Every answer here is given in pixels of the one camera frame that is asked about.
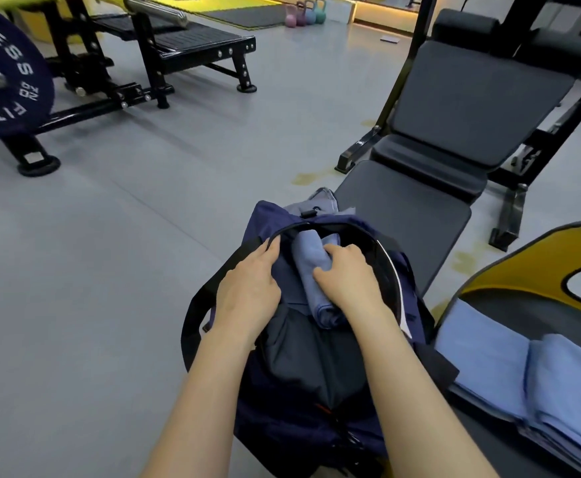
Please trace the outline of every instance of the gray floor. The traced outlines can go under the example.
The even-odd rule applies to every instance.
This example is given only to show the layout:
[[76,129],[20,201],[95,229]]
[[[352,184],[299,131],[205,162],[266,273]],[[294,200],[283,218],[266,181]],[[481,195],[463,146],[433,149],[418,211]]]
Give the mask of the gray floor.
[[[0,478],[139,473],[184,376],[190,297],[257,200],[340,184],[338,154],[372,126],[405,59],[408,41],[381,35],[257,32],[256,94],[204,68],[171,76],[168,111],[144,104],[42,136],[63,167],[38,180],[0,145]],[[134,44],[103,44],[116,79],[145,82]],[[60,87],[58,99],[76,103]],[[475,203],[431,306],[502,256],[487,246],[499,201],[493,189]],[[575,220],[581,127],[532,186],[515,247]],[[269,475],[236,442],[231,476]]]

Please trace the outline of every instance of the forearm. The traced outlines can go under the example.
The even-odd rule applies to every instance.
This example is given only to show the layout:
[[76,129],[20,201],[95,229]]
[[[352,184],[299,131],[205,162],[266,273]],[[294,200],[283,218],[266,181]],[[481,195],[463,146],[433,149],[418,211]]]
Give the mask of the forearm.
[[249,345],[212,329],[202,339],[141,478],[225,478]]
[[381,306],[375,313],[379,315],[373,317],[378,318],[352,315],[349,320],[364,357],[395,476],[496,477],[419,362],[390,309]]

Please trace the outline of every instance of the navy blue gym bag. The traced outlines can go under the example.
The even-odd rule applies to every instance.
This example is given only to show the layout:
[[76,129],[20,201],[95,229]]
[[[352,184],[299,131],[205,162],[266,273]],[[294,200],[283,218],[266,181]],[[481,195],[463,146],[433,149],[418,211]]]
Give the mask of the navy blue gym bag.
[[[279,259],[272,267],[281,301],[248,357],[235,436],[278,478],[308,478],[318,466],[378,478],[382,466],[376,458],[387,452],[357,341],[347,322],[322,329],[302,313],[302,303],[293,295],[296,289],[291,288],[299,279],[290,249],[296,235],[314,229],[322,238],[338,234],[342,246],[357,245],[374,270],[383,301],[435,384],[444,390],[458,370],[428,346],[435,321],[397,242],[354,215],[319,209],[294,215],[271,202],[257,203],[242,245],[191,300],[182,329],[182,354],[188,370],[201,342],[200,325],[213,309],[226,273],[264,240],[281,235]],[[213,317],[211,312],[209,326]]]

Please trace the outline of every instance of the navy weight plate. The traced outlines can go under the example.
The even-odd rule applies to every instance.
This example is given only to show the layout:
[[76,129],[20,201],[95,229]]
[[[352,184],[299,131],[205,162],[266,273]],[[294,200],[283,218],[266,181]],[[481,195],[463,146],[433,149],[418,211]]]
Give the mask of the navy weight plate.
[[55,89],[47,62],[31,40],[0,15],[0,137],[23,134],[45,122]]

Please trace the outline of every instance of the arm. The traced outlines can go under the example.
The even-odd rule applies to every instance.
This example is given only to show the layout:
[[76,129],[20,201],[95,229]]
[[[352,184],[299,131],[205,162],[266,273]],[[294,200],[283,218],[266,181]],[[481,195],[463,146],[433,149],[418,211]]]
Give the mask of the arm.
[[333,268],[315,270],[315,279],[357,337],[395,476],[496,478],[383,304],[361,251],[354,245],[326,249]]
[[223,478],[229,473],[239,383],[248,353],[281,291],[270,274],[279,239],[255,250],[220,284],[213,328],[141,478]]

